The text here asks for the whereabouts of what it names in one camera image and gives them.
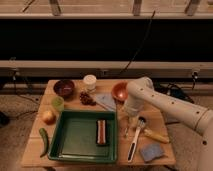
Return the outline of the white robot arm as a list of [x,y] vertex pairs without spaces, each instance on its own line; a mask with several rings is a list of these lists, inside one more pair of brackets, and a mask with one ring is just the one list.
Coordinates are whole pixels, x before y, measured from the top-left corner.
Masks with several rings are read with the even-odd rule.
[[213,110],[155,91],[149,77],[130,81],[127,92],[123,109],[129,116],[137,116],[142,110],[142,102],[146,101],[201,135],[197,171],[213,171]]

